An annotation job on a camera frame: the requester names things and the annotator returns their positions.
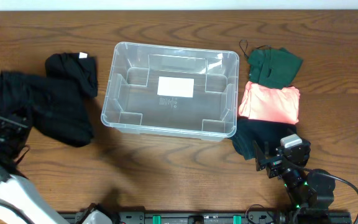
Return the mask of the small black garment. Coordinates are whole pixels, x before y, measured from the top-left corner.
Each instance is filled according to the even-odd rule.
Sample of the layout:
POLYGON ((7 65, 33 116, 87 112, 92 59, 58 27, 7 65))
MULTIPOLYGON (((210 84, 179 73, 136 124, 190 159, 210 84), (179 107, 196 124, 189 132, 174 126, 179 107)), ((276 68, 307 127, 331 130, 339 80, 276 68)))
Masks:
POLYGON ((45 61, 48 77, 75 82, 83 96, 98 95, 97 59, 87 53, 61 53, 49 56, 45 61))

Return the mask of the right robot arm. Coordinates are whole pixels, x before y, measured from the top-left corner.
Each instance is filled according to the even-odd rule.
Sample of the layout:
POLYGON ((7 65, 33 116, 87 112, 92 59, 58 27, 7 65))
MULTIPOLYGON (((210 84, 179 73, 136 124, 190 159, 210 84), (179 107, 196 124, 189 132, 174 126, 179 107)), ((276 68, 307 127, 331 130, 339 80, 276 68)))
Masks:
POLYGON ((322 169, 308 171, 311 144, 296 134, 280 140, 275 154, 269 156, 269 144, 262 150, 253 142, 256 170, 266 170, 268 178, 283 181, 292 209, 272 216, 274 223, 333 223, 329 206, 334 202, 335 179, 322 169))

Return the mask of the large black garment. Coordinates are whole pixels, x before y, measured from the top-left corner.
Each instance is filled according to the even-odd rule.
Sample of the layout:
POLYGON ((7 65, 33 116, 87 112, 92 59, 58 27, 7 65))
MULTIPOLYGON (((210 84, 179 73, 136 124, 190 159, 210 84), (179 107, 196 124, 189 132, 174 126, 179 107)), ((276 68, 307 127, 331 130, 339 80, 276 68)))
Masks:
POLYGON ((0 114, 23 112, 42 134, 73 147, 94 137, 78 86, 68 80, 0 73, 0 114))

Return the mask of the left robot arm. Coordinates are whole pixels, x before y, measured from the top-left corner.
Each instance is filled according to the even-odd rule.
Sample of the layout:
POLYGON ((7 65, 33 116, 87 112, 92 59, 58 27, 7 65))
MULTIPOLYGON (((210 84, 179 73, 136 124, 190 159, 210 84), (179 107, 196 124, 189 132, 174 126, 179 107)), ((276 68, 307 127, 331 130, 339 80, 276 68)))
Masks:
POLYGON ((26 117, 0 115, 0 219, 6 223, 67 223, 17 170, 32 125, 26 117))

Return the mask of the dark green garment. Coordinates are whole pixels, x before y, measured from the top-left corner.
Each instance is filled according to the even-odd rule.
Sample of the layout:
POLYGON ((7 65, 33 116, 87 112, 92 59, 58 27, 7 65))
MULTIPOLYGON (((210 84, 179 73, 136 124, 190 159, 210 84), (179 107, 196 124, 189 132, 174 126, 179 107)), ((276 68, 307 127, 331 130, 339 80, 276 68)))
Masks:
POLYGON ((261 45, 247 54, 248 41, 244 39, 239 41, 239 47, 250 65, 249 81, 267 88, 281 90, 291 86, 303 64, 302 58, 285 48, 261 45))

